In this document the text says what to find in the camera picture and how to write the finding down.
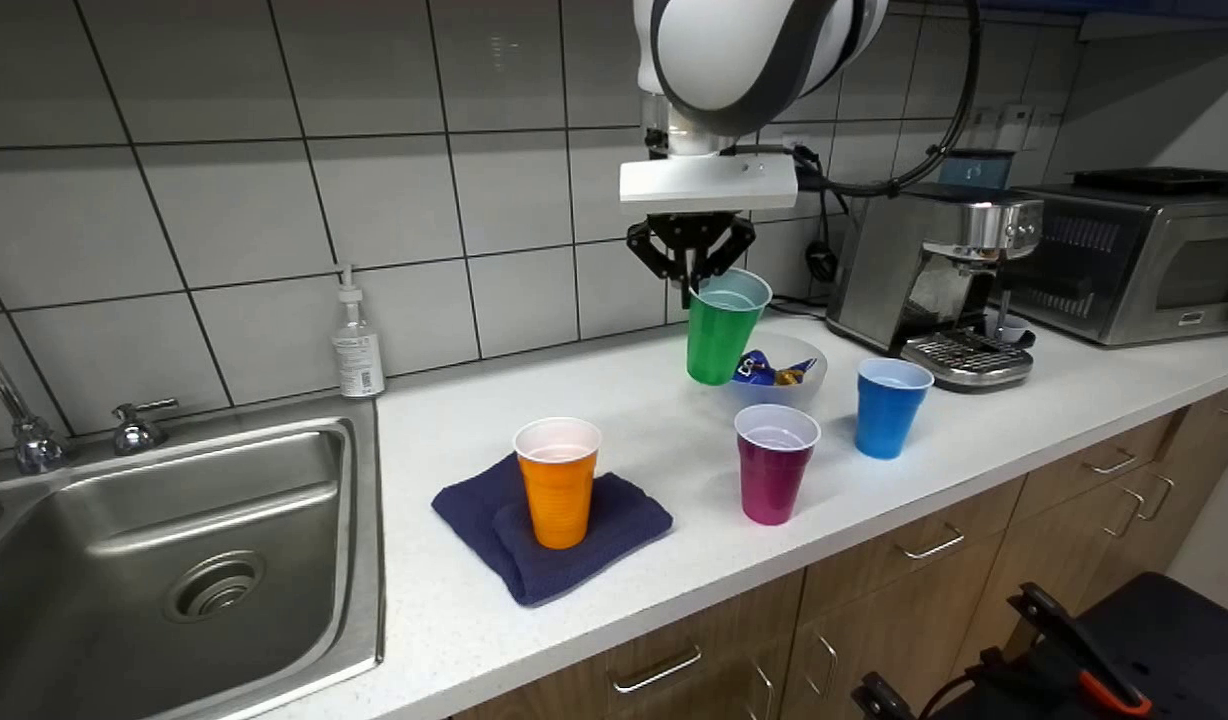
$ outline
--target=coffee machine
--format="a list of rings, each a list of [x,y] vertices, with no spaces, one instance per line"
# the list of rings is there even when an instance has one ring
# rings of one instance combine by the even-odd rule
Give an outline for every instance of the coffee machine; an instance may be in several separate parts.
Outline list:
[[[999,267],[1029,255],[1043,202],[999,187],[913,187],[872,199],[844,242],[830,325],[925,365],[945,389],[1008,389],[1032,367],[1003,328]]]

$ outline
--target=plastic cup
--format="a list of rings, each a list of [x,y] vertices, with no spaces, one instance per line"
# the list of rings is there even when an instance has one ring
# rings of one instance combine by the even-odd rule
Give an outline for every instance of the plastic cup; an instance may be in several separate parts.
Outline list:
[[[878,461],[901,455],[933,389],[933,372],[908,359],[872,356],[861,365],[857,389],[857,447]]]
[[[515,435],[529,519],[541,547],[576,547],[588,533],[600,428],[576,414],[541,414]]]
[[[697,384],[727,384],[748,332],[763,317],[771,288],[763,276],[734,267],[708,276],[690,306],[690,375]]]
[[[821,423],[787,403],[735,410],[740,507],[758,524],[783,524],[798,507]]]

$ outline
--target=microwave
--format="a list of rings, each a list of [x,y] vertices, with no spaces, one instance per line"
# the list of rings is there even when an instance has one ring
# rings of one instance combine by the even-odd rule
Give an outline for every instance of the microwave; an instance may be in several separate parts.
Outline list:
[[[1051,187],[1008,304],[1091,343],[1228,332],[1228,187]]]

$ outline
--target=sink drain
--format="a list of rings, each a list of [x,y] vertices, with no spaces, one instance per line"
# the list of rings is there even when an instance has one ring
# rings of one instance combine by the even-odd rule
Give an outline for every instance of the sink drain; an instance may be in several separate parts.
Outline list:
[[[173,612],[183,621],[219,615],[245,602],[257,592],[257,584],[259,584],[257,550],[219,550],[183,571],[183,578],[173,592]]]

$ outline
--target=soap dispenser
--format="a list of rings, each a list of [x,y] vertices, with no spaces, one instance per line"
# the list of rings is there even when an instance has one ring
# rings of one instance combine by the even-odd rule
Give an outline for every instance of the soap dispenser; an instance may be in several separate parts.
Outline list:
[[[368,325],[363,293],[354,262],[341,262],[341,328],[332,332],[341,397],[380,397],[385,365],[380,334]]]

